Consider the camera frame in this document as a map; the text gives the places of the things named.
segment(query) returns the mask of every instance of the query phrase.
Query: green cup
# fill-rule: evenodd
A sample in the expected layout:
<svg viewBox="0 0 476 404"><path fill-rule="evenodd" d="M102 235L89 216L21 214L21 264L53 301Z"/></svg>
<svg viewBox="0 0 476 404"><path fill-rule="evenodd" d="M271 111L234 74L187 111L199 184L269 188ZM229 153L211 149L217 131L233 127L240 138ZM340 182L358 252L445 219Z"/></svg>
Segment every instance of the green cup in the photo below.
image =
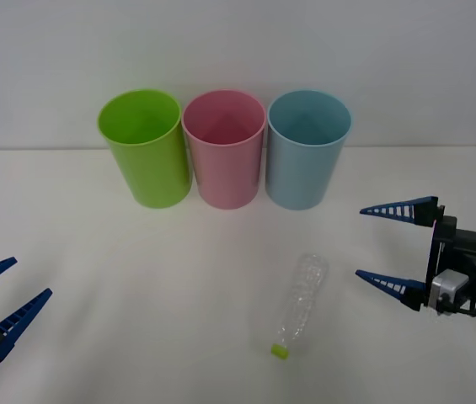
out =
<svg viewBox="0 0 476 404"><path fill-rule="evenodd" d="M166 208L189 193L180 117L176 99L151 89L121 94L99 114L99 130L141 205Z"/></svg>

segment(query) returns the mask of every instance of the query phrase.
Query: pink cup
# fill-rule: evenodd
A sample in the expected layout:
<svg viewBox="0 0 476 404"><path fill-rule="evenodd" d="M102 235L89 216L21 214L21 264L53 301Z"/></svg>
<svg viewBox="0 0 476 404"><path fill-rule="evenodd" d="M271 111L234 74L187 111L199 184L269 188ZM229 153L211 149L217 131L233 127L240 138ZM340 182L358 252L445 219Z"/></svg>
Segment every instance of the pink cup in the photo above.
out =
<svg viewBox="0 0 476 404"><path fill-rule="evenodd" d="M245 206L258 192L265 108L252 95L216 90L193 99L183 127L201 197L219 209Z"/></svg>

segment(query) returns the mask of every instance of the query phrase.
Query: plastic cup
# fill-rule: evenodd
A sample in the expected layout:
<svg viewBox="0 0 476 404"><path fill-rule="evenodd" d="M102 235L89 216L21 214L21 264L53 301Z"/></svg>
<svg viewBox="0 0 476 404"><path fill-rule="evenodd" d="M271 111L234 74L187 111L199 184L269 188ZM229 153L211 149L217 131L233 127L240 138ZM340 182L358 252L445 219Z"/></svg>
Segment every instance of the plastic cup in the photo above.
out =
<svg viewBox="0 0 476 404"><path fill-rule="evenodd" d="M220 209L248 204L258 192L265 109L252 95L216 90L185 108L196 182L202 199Z"/></svg>
<svg viewBox="0 0 476 404"><path fill-rule="evenodd" d="M165 208L190 191L180 116L178 101L158 90L121 94L99 114L99 130L141 205Z"/></svg>
<svg viewBox="0 0 476 404"><path fill-rule="evenodd" d="M327 93L299 90L277 98L268 121L268 195L290 210L312 208L328 188L350 131L350 112Z"/></svg>

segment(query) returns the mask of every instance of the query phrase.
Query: clear plastic bottle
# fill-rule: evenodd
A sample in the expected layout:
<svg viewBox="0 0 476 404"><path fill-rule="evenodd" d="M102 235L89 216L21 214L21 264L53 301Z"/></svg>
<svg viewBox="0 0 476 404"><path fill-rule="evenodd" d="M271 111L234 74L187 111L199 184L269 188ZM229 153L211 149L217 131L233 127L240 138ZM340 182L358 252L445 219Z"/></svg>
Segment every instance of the clear plastic bottle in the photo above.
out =
<svg viewBox="0 0 476 404"><path fill-rule="evenodd" d="M290 345L303 333L314 308L314 300L328 271L328 262L316 254L303 254L294 269L290 298L271 353L288 357Z"/></svg>

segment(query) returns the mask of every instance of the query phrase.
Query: blue cup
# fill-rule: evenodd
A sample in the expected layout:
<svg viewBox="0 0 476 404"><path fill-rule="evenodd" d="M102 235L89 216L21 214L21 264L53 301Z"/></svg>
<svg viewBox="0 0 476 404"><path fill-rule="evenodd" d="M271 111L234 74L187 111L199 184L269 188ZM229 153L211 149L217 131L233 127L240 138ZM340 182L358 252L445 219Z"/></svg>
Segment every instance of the blue cup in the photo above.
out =
<svg viewBox="0 0 476 404"><path fill-rule="evenodd" d="M276 204L304 210L322 201L351 121L345 105L321 91L294 91L271 103L265 189Z"/></svg>

